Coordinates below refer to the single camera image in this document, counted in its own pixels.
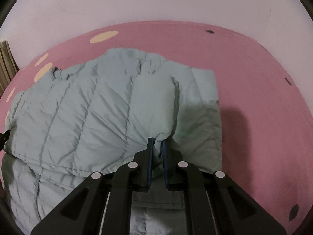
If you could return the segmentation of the light blue puffer jacket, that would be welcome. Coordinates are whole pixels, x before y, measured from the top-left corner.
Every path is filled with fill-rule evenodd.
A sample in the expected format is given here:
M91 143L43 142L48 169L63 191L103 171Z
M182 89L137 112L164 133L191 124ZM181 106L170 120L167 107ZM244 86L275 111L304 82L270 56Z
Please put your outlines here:
M155 182L147 195L134 194L131 234L187 232L183 194L166 191L161 179L163 140L203 171L222 168L214 72L137 49L50 69L15 95L5 128L5 201L25 234L91 173L116 171L149 138Z

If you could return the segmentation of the striped headboard cover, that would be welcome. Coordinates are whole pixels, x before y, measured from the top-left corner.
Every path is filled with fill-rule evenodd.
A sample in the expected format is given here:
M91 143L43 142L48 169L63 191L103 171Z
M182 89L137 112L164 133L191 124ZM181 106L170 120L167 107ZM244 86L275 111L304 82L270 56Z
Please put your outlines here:
M0 95L11 83L18 73L19 68L13 58L8 41L1 41L0 44Z

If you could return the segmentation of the pink polka dot bedsheet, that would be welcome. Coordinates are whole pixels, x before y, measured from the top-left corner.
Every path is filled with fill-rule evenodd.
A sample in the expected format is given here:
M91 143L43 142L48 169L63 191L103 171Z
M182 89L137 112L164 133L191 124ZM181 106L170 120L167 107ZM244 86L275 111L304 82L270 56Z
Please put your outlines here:
M17 92L40 71L84 63L116 47L135 48L215 73L223 127L223 170L288 234L312 217L312 115L295 82L258 42L202 23L129 22L46 50L1 97L5 125Z

